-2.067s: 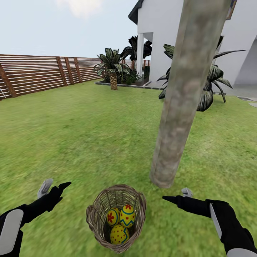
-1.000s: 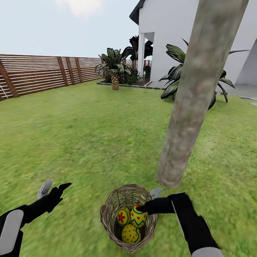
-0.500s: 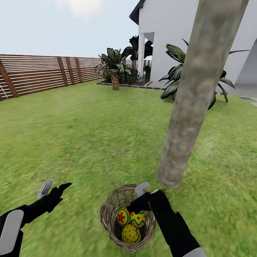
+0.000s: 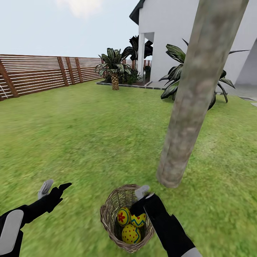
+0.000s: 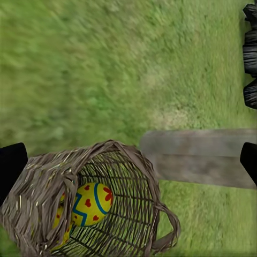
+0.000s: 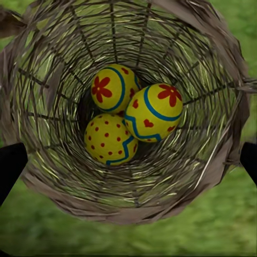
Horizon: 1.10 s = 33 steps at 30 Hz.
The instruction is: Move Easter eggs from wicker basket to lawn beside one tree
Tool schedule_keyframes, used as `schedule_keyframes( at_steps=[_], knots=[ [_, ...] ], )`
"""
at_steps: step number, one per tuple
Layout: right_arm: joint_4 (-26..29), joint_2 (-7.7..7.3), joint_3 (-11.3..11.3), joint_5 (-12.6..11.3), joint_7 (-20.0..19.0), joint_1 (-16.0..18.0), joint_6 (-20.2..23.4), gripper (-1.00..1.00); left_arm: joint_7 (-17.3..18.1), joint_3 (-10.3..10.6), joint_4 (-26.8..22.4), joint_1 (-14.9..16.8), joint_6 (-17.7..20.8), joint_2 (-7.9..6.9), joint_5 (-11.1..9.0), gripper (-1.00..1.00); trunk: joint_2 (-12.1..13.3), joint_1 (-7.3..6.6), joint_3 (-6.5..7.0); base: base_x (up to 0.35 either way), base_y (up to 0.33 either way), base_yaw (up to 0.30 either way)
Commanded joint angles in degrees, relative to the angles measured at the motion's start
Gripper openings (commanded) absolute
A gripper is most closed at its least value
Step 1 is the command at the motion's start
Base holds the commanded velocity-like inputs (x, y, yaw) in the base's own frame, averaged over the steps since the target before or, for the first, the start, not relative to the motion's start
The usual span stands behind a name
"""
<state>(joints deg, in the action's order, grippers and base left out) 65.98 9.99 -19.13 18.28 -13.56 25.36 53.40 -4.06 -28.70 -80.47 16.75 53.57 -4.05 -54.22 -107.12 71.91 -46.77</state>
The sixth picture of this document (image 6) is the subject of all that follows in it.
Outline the easter egg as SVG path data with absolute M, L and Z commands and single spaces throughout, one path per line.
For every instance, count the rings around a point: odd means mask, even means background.
M 85 147 L 99 163 L 116 166 L 136 157 L 139 140 L 127 130 L 124 117 L 97 113 L 84 126 Z
M 181 91 L 170 83 L 144 86 L 126 106 L 125 126 L 144 143 L 168 138 L 182 120 L 183 104 Z
M 90 82 L 93 105 L 101 114 L 123 117 L 131 98 L 142 88 L 138 76 L 122 64 L 109 64 L 96 72 Z

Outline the wicker basket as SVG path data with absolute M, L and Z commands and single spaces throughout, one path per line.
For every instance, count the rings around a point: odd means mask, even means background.
M 257 94 L 257 77 L 250 78 L 248 63 L 241 53 L 239 40 L 231 33 L 226 19 L 210 1 L 147 0 L 147 5 L 143 5 L 132 0 L 104 0 L 95 3 L 85 0 L 72 6 L 79 0 L 51 0 L 41 8 L 47 1 L 32 2 L 23 15 L 0 5 L 0 39 L 13 36 L 0 52 L 0 128 L 5 146 L 26 143 L 27 154 L 33 153 L 42 169 L 37 168 L 28 158 L 29 165 L 25 166 L 19 178 L 30 190 L 48 196 L 64 214 L 87 222 L 124 226 L 153 224 L 179 216 L 190 203 L 220 184 L 231 164 L 235 167 L 228 173 L 238 167 L 243 168 L 240 162 L 244 145 L 240 145 L 241 131 L 250 117 L 252 94 Z M 83 17 L 78 17 L 75 12 L 80 6 L 99 4 L 110 4 L 110 7 L 98 14 Z M 152 4 L 176 19 L 154 13 L 156 10 L 151 9 Z M 37 10 L 31 14 L 37 6 Z M 114 6 L 126 10 L 115 10 Z M 116 15 L 131 11 L 139 14 Z M 111 22 L 81 25 L 82 20 L 97 16 L 110 18 Z M 39 30 L 36 25 L 49 17 L 51 18 L 42 30 Z M 72 19 L 63 26 L 69 17 Z M 115 18 L 128 20 L 115 21 Z M 157 33 L 156 29 L 147 27 L 149 20 L 164 27 L 169 35 Z M 88 26 L 102 24 L 109 26 L 92 32 L 82 31 Z M 133 30 L 133 33 L 115 33 L 116 24 L 138 28 L 125 27 Z M 99 37 L 101 30 L 111 30 L 112 34 Z M 25 47 L 31 31 L 35 33 Z M 43 36 L 47 31 L 50 31 L 48 35 Z M 195 32 L 202 35 L 206 44 L 199 40 Z M 140 37 L 141 40 L 131 37 Z M 109 40 L 104 43 L 101 42 L 103 39 Z M 75 45 L 70 47 L 76 40 Z M 145 46 L 145 40 L 155 48 Z M 198 60 L 193 66 L 184 56 L 178 40 L 193 51 Z M 98 42 L 101 43 L 91 49 Z M 105 44 L 113 45 L 110 49 L 97 52 Z M 21 58 L 32 46 L 32 51 L 21 67 L 30 59 L 29 64 L 23 70 L 19 67 Z M 157 46 L 164 52 L 156 49 Z M 78 47 L 82 48 L 67 60 L 66 56 Z M 77 56 L 83 50 L 86 52 Z M 40 81 L 34 74 L 49 51 L 51 67 Z M 116 61 L 106 62 L 106 55 L 115 56 Z M 120 59 L 122 56 L 126 59 Z M 220 80 L 216 75 L 217 65 L 213 56 L 220 67 Z M 183 74 L 170 65 L 167 57 L 179 66 Z M 102 59 L 99 60 L 100 58 Z M 213 69 L 208 58 L 212 61 Z M 153 62 L 156 67 L 151 70 L 144 67 L 146 60 Z M 82 67 L 89 62 L 90 65 L 80 72 L 74 71 L 78 64 Z M 86 106 L 91 90 L 89 82 L 92 74 L 109 64 L 122 64 L 130 68 L 145 86 L 162 84 L 160 79 L 165 76 L 173 87 L 183 88 L 184 95 L 188 98 L 183 104 L 184 112 L 188 106 L 198 103 L 195 116 L 188 114 L 188 118 L 183 119 L 182 126 L 178 124 L 168 138 L 154 142 L 146 153 L 142 149 L 144 142 L 139 141 L 138 148 L 141 152 L 130 161 L 116 166 L 96 161 L 87 151 L 83 137 L 84 126 L 88 125 Z M 199 66 L 210 75 L 212 91 L 209 83 L 206 86 L 208 92 L 205 91 L 199 79 Z M 160 79 L 150 76 L 152 72 Z M 68 98 L 62 91 L 69 73 L 77 83 L 69 92 Z M 83 80 L 88 74 L 90 76 Z M 190 88 L 194 87 L 197 98 L 193 98 L 185 87 L 184 78 Z M 35 103 L 33 89 L 36 83 L 39 84 L 39 95 Z M 80 95 L 76 99 L 75 89 L 79 84 Z M 230 103 L 230 89 L 235 95 L 233 105 Z M 214 123 L 217 98 L 221 97 L 221 90 L 224 104 Z M 42 113 L 38 110 L 41 95 L 44 100 Z M 24 106 L 26 97 L 27 109 Z M 211 110 L 209 103 L 212 104 L 213 98 L 215 106 Z M 32 112 L 28 112 L 30 100 Z M 61 100 L 65 101 L 64 107 L 60 104 Z M 199 115 L 201 123 L 197 126 Z M 35 122 L 36 135 L 30 118 Z M 61 131 L 64 132 L 63 137 Z M 200 159 L 197 155 L 202 147 L 203 152 L 206 152 L 209 137 L 212 138 L 209 150 Z M 257 135 L 246 142 L 257 144 Z M 50 150 L 56 154 L 66 172 L 57 166 Z M 66 161 L 63 154 L 68 158 Z M 46 175 L 44 168 L 53 178 Z M 77 172 L 84 175 L 91 184 L 83 176 L 78 176 Z M 142 172 L 145 172 L 144 176 L 140 175 Z M 140 182 L 155 177 L 152 181 Z M 155 188 L 158 192 L 155 191 L 143 202 L 139 201 Z M 79 197 L 75 195 L 77 191 L 83 191 L 90 197 Z M 134 207 L 104 205 L 100 201 L 105 198 L 132 202 Z

